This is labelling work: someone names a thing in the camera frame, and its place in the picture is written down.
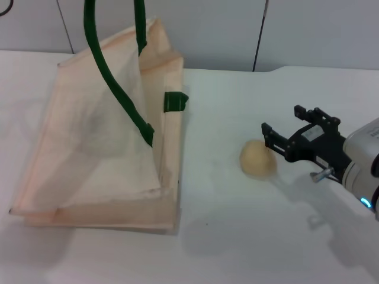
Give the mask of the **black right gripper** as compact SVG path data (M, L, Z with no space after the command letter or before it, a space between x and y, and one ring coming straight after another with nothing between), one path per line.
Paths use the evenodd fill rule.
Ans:
M345 137L337 131L340 119L331 117L320 108L306 110L300 105L294 107L294 115L314 125L301 128L287 139L269 124L262 123L265 146L288 162L307 160L324 169L332 167L336 172L345 171L351 159L343 151Z

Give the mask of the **egg yolk pastry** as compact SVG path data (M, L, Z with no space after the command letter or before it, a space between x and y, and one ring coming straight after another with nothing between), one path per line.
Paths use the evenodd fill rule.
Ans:
M255 179L267 179L277 172L274 152L261 140L249 140L240 152L240 167L243 173Z

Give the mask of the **cream mesh handbag green handles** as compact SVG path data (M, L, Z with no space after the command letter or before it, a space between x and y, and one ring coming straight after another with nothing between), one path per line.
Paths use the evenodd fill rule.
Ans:
M99 40L85 0L87 49L57 66L12 215L32 227L171 233L180 216L184 59L134 0L135 25Z

